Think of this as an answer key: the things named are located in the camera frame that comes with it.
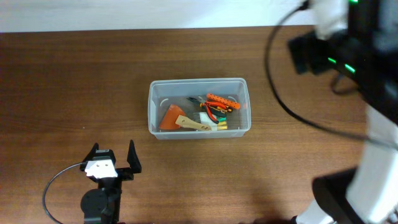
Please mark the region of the red wooden-handled scraper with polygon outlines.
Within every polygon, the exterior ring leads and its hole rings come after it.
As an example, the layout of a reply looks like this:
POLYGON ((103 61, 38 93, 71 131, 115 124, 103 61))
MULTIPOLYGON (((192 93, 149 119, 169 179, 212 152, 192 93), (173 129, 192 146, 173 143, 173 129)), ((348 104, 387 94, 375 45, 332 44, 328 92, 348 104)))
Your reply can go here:
POLYGON ((165 116, 159 124, 159 129, 176 130, 179 128, 190 128, 199 131, 211 131, 207 124, 197 123, 185 115, 185 112, 177 105, 171 104, 165 116))

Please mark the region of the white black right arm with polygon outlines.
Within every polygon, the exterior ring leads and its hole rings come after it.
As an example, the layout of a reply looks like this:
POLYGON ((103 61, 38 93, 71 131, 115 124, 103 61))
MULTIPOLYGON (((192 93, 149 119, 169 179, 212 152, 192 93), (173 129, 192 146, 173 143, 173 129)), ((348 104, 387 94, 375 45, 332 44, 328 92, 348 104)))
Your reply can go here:
POLYGON ((397 1, 305 1, 313 32, 289 42, 297 73, 336 70, 367 108, 355 168, 314 179, 314 201, 294 223, 397 222, 397 1))

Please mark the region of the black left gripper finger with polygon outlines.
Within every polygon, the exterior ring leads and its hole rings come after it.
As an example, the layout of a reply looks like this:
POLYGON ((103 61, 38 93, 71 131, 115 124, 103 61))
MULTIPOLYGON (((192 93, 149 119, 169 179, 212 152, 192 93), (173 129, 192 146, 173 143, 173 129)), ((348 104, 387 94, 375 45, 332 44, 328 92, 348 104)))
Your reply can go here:
POLYGON ((95 154, 98 149, 99 149, 99 144, 94 143, 94 146, 92 147, 90 152, 86 155, 86 157, 83 159, 82 163, 87 164, 88 161, 91 161, 95 157, 95 154))
POLYGON ((129 163, 130 169, 133 174, 139 174, 142 172, 142 166, 136 153, 134 141, 130 140, 129 149, 127 154, 127 162, 129 163))

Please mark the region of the orange black pliers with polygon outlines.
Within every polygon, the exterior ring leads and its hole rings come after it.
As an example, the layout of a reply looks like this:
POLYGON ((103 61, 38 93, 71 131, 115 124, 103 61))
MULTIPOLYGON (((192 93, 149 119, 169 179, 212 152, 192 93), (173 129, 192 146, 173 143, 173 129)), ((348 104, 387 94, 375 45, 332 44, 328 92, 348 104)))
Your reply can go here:
POLYGON ((187 100, 189 100, 189 101, 191 101, 192 103, 195 103, 195 104, 197 104, 197 105, 199 105, 200 106, 200 102, 199 102, 199 100, 201 100, 201 99, 203 99, 202 97, 198 97, 198 98, 193 98, 193 97, 188 97, 187 98, 187 100))

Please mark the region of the red handled pliers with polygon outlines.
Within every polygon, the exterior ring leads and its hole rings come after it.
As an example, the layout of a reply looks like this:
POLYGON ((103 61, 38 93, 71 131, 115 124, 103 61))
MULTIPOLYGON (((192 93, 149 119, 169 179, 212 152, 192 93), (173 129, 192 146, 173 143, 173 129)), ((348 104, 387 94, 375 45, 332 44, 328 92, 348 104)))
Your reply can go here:
POLYGON ((215 124, 220 121, 226 121, 226 114, 230 112, 230 107, 217 101, 199 100, 200 106, 206 110, 210 120, 215 124))

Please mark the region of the socket bit rail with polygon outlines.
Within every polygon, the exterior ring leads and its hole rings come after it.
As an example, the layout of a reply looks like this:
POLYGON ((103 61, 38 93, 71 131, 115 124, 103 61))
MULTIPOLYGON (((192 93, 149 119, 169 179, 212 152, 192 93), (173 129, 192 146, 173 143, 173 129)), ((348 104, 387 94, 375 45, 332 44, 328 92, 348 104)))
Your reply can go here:
POLYGON ((211 93, 208 93, 206 95, 206 97, 211 101, 219 102, 219 103, 224 104, 225 106, 233 108, 233 109, 239 110, 241 107, 241 105, 235 101, 227 100, 226 98, 223 98, 223 97, 211 94, 211 93))

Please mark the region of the clear screwdriver set case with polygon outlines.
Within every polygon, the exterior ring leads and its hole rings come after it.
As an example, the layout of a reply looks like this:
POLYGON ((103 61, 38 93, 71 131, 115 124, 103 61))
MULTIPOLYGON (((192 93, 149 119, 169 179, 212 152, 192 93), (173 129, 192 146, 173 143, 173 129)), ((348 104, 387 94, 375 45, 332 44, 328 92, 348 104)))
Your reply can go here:
POLYGON ((197 123, 209 125, 212 131, 227 130, 227 120, 219 116, 215 116, 218 124, 214 123, 207 115, 206 112, 193 113, 193 120, 197 123))

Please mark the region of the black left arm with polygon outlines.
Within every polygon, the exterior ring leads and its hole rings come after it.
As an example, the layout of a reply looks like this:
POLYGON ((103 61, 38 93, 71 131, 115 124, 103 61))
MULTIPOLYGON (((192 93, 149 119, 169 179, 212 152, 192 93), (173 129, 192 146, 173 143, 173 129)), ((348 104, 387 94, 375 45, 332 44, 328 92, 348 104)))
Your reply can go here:
POLYGON ((129 166, 116 168, 115 163, 114 152, 110 149, 100 149, 97 143, 83 159, 80 170, 98 184, 97 188, 87 191, 81 198, 80 208, 85 223, 119 222, 123 182, 132 181, 134 174, 142 172, 134 141, 129 142, 129 166))

